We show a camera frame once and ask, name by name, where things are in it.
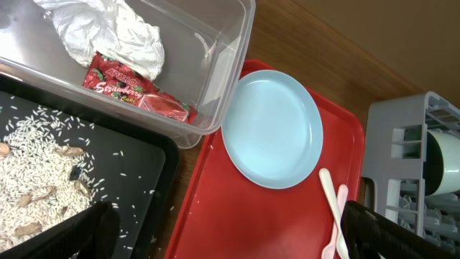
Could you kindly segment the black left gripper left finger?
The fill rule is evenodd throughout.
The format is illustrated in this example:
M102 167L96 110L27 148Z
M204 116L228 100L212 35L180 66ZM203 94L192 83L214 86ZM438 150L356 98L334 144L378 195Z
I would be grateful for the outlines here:
M110 259L120 230L119 213L111 203L90 208L11 249L3 259Z

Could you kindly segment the light blue plate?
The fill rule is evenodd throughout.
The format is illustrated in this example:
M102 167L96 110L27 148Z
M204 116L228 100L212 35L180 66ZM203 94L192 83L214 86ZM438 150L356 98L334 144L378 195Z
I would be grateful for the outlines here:
M270 189L304 181L323 149L323 123L312 95L292 76L274 70L239 80L221 132L241 174Z

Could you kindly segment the green bowl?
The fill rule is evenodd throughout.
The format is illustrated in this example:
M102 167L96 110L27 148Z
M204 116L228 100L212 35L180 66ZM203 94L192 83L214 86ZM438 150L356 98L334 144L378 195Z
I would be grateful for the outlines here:
M459 190L459 139L428 130L423 164L425 195L435 196Z

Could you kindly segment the red snack wrapper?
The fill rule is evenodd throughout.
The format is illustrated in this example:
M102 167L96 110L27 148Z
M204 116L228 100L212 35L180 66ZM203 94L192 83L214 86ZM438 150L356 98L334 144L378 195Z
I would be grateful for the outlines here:
M193 107L160 90L148 78L101 53L93 57L83 87L187 124L198 115Z

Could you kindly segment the rice and nutshell leftovers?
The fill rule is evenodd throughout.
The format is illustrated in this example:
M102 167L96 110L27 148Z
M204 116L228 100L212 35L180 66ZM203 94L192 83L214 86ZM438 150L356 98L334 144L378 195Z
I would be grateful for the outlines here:
M114 254L128 258L165 155L147 142L57 109L1 94L1 250L107 201L121 222Z

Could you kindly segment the white plastic spoon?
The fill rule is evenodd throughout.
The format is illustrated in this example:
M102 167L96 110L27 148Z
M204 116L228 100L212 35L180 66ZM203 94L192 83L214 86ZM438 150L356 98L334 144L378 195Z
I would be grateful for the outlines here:
M334 221L337 228L336 250L341 259L349 259L349 252L346 246L346 241L341 230L341 213L339 212L339 203L334 190L333 181L330 172L327 168L319 170L319 178L323 187L324 194L328 200Z

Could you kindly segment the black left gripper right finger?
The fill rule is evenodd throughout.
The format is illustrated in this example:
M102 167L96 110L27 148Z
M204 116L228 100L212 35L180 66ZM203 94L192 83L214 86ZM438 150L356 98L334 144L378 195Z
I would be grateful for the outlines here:
M356 201L346 202L341 230L351 259L457 258Z

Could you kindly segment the white tissue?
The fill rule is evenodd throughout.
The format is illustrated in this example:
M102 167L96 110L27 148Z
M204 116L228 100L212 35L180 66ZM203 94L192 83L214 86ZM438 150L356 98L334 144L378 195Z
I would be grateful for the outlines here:
M69 56L88 67L96 53L154 80L165 50L160 28L143 20L124 0L35 0L52 23Z

